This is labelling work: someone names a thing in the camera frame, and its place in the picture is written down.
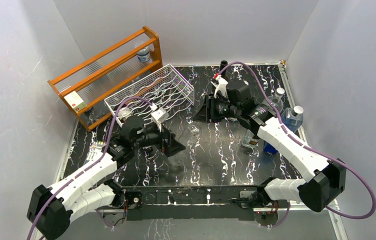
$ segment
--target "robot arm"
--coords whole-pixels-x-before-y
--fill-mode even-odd
[[[88,162],[65,179],[50,185],[40,185],[32,193],[27,219],[32,223],[40,215],[36,228],[49,240],[61,236],[70,223],[99,207],[119,208],[125,202],[125,192],[113,180],[91,189],[114,173],[134,156],[138,148],[156,146],[167,157],[185,149],[175,140],[175,134],[162,125],[167,113],[163,108],[151,114],[154,123],[144,125],[139,116],[130,116],[112,138],[104,156]],[[55,198],[43,212],[41,208],[54,194]]]
[[[224,118],[237,118],[241,126],[254,133],[255,138],[263,139],[278,150],[303,177],[287,180],[271,177],[257,187],[249,202],[267,205],[270,201],[292,200],[320,212],[344,191],[347,172],[344,167],[303,148],[308,145],[283,127],[271,108],[256,104],[244,82],[227,83],[220,79],[218,74],[214,76],[211,81],[213,93],[204,97],[204,104],[194,121],[218,123]]]

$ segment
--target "orange wooden rack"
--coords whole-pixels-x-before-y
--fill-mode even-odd
[[[123,54],[122,56],[118,57],[116,60],[106,64],[99,70],[93,72],[92,74],[88,75],[85,78],[80,79],[76,84],[73,84],[72,86],[66,88],[65,90],[62,90],[61,92],[57,89],[56,84],[60,83],[61,81],[65,80],[69,76],[73,75],[74,73],[80,71],[81,69],[85,68],[89,64],[99,60],[103,56],[109,54],[110,52],[116,50],[117,48],[123,46],[124,44],[128,43],[129,41],[135,39],[136,37],[145,34],[148,36],[149,40],[145,41],[141,45],[134,47],[132,50],[129,52]],[[90,85],[91,83],[95,82],[98,80],[100,77],[104,76],[105,74],[109,73],[111,70],[117,68],[118,66],[124,64],[128,60],[132,59],[135,57],[141,49],[148,47],[149,45],[154,46],[154,50],[150,49],[150,56],[151,56],[151,63],[148,65],[144,66],[143,68],[139,69],[137,72],[132,74],[130,77],[126,78],[125,80],[121,81],[114,87],[108,89],[104,93],[102,93],[99,97],[97,97],[95,100],[91,101],[90,103],[87,104],[86,107],[83,109],[79,110],[78,112],[74,111],[72,107],[68,104],[68,102],[65,100],[65,96],[72,93],[73,91],[80,91],[81,89],[85,88],[86,86]],[[99,124],[107,120],[112,116],[110,112],[104,113],[104,116],[93,122],[92,124],[88,124],[85,122],[82,118],[81,115],[89,110],[91,107],[99,103],[100,101],[103,101],[106,97],[110,96],[111,94],[115,93],[117,90],[121,89],[124,87],[127,83],[130,81],[136,79],[139,77],[141,74],[151,71],[155,72],[158,69],[163,67],[163,62],[162,62],[162,53],[160,50],[160,43],[159,43],[159,36],[157,33],[152,31],[149,27],[144,26],[142,29],[138,30],[137,32],[133,33],[132,35],[126,37],[125,39],[119,41],[118,43],[110,46],[109,48],[105,49],[104,51],[98,53],[97,55],[91,57],[90,59],[86,60],[85,62],[75,66],[74,68],[70,69],[69,71],[63,73],[59,77],[49,80],[48,83],[52,87],[52,89],[57,93],[57,95],[61,98],[61,100],[66,104],[66,106],[76,115],[78,118],[79,122],[88,130],[91,131],[94,128],[96,128]]]

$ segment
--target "wire basket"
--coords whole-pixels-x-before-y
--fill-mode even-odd
[[[127,97],[138,96],[162,107],[169,113],[167,120],[178,112],[188,109],[194,104],[194,87],[171,64],[168,64],[150,75],[126,86],[104,102],[114,115],[118,105]],[[141,100],[133,100],[126,104],[130,109],[126,115],[118,116],[117,123],[122,126],[123,118],[138,115],[145,124],[152,123],[151,108]]]

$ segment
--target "white wall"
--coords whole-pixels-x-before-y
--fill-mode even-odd
[[[312,146],[359,171],[376,193],[376,1],[319,1],[287,62]],[[338,198],[343,212],[371,207],[352,174]],[[351,240],[376,239],[376,213],[343,219]]]
[[[54,181],[75,118],[47,80],[82,61],[52,0],[0,0],[0,239],[26,239],[32,191]]]
[[[85,58],[147,25],[174,65],[286,60],[318,0],[54,0]]]

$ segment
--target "black marble surface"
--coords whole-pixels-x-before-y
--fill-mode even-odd
[[[253,65],[266,94],[270,95],[278,87],[284,87],[277,65]],[[184,66],[176,69],[193,85],[194,105],[178,106],[188,109],[177,113],[166,121],[166,127],[178,137],[192,117],[200,109],[203,94],[207,93],[210,79],[218,72],[219,66]],[[263,101],[259,87],[253,76],[241,66],[233,66],[226,75],[230,81],[248,82],[251,94],[257,102]],[[282,99],[284,107],[289,106],[286,96]],[[81,167],[87,157],[99,151],[111,119],[87,132],[79,123],[71,145],[71,154],[64,170],[64,177]],[[281,179],[300,178],[294,167],[278,153],[263,152],[263,142],[256,149],[241,145],[246,129],[237,121],[223,120],[220,123],[197,123],[201,126],[198,143],[185,150],[183,166],[174,167],[160,152],[146,156],[140,150],[137,157],[119,169],[114,178],[123,186],[219,186],[219,185],[258,185],[268,177]]]

